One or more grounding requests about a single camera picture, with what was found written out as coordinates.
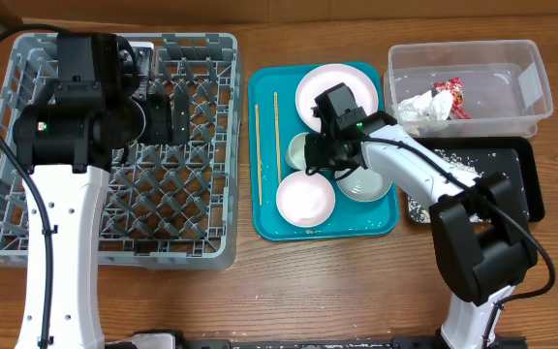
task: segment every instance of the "teal tray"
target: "teal tray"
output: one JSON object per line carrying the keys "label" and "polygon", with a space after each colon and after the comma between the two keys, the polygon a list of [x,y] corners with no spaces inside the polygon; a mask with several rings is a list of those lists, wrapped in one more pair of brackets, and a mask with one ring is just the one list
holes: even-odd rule
{"label": "teal tray", "polygon": [[[378,90],[379,109],[384,108],[380,78],[374,67],[363,62],[346,63],[361,70]],[[391,231],[399,219],[399,204],[393,184],[388,193],[372,203],[357,203],[335,189],[335,210],[327,221],[314,228],[298,228],[283,219],[275,197],[277,188],[277,153],[275,145],[274,92],[279,103],[279,136],[281,144],[281,176],[295,170],[285,160],[290,140],[299,133],[312,132],[298,116],[295,94],[302,78],[319,64],[264,68],[249,80],[249,150],[251,152],[251,189],[253,225],[258,233],[270,240],[309,238],[346,238],[378,236]],[[262,199],[258,194],[258,154],[256,149],[256,104],[260,109],[260,156],[262,158]]]}

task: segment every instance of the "dish rack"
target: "dish rack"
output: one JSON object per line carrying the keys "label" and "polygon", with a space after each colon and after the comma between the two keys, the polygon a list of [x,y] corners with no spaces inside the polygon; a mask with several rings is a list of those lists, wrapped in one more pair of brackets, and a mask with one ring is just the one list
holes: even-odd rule
{"label": "dish rack", "polygon": [[[130,145],[113,152],[99,237],[99,264],[221,270],[235,258],[242,65],[236,38],[222,33],[124,33],[152,42],[150,93],[187,93],[187,144]],[[24,34],[12,49],[0,96],[0,132],[12,126],[48,79],[57,78],[55,34]],[[0,150],[0,265],[27,264],[22,181]]]}

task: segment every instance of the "chopstick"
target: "chopstick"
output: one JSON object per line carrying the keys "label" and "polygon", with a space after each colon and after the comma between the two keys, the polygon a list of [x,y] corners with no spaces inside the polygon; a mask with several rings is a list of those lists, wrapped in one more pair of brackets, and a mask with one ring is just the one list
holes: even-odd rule
{"label": "chopstick", "polygon": [[256,142],[258,143],[258,192],[262,205],[262,159],[260,158],[260,108],[256,105]]}
{"label": "chopstick", "polygon": [[277,178],[281,184],[281,145],[279,143],[279,106],[277,104],[277,92],[275,92],[275,140],[277,142]]}

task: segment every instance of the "clear plastic bin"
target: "clear plastic bin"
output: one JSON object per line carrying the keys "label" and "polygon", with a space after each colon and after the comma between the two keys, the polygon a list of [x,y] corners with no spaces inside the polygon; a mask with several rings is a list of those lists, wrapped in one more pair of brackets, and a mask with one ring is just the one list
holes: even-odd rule
{"label": "clear plastic bin", "polygon": [[[462,80],[470,120],[403,121],[399,103]],[[550,85],[538,47],[530,40],[398,45],[388,52],[385,107],[416,137],[522,136],[552,115]]]}

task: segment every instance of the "wooden table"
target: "wooden table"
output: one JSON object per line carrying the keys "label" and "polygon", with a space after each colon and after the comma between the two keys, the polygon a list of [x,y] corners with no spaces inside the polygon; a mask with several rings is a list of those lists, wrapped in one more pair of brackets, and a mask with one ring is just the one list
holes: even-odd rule
{"label": "wooden table", "polygon": [[[531,139],[547,212],[532,230],[558,271],[558,16],[139,31],[232,32],[242,50],[245,80],[267,66],[352,60],[368,62],[383,74],[388,49],[396,44],[535,41],[548,71],[555,113],[540,122],[540,132]],[[8,41],[0,47],[0,87],[11,45]],[[149,328],[181,329],[189,338],[230,338],[234,343],[434,333],[447,316],[450,290],[436,268],[427,228],[410,226],[403,216],[386,238],[272,243],[257,235],[251,218],[246,115],[245,107],[235,263],[224,271],[100,268],[100,314],[107,339]],[[519,289],[535,289],[545,281],[540,262]],[[0,347],[16,343],[24,289],[25,270],[0,268]],[[547,296],[511,303],[497,329],[505,335],[527,336],[532,347],[558,348],[558,280]]]}

